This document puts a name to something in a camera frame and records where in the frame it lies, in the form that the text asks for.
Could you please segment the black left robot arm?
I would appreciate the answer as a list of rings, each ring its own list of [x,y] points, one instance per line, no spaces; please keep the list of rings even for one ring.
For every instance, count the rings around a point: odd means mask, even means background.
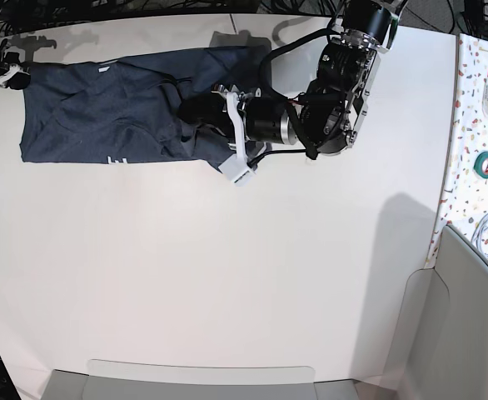
[[[341,153],[356,140],[379,54],[391,48],[405,6],[404,1],[346,1],[340,27],[332,19],[270,51],[258,66],[253,91],[216,85],[187,99],[177,115],[214,129],[238,153],[245,153],[248,142],[282,144],[284,153],[301,143],[310,159]],[[278,92],[271,85],[272,61],[318,38],[326,38],[326,46],[307,90],[293,98]]]

